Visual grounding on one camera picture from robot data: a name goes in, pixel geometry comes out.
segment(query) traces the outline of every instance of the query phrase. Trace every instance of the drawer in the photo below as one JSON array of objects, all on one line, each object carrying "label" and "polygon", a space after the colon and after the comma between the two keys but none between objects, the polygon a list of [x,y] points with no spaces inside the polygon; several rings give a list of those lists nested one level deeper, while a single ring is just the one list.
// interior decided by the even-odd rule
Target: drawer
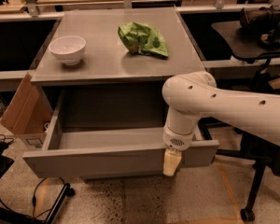
[{"label": "drawer", "polygon": [[161,174],[162,127],[168,109],[161,96],[162,84],[151,81],[64,89],[42,149],[25,152],[24,160],[38,177]]}]

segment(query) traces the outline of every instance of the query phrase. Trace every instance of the bowl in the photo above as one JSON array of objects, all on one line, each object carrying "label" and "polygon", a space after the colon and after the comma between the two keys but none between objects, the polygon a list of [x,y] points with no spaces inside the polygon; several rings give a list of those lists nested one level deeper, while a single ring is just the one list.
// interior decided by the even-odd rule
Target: bowl
[{"label": "bowl", "polygon": [[49,51],[61,63],[74,65],[80,62],[85,53],[86,41],[76,35],[67,35],[53,40]]}]

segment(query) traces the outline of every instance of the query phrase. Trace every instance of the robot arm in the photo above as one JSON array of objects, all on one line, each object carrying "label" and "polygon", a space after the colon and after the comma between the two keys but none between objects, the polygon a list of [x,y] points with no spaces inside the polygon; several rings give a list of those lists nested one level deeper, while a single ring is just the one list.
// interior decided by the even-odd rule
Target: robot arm
[{"label": "robot arm", "polygon": [[213,117],[280,146],[280,95],[216,88],[207,72],[171,77],[162,88],[169,106],[163,132],[164,174],[173,175],[201,117]]}]

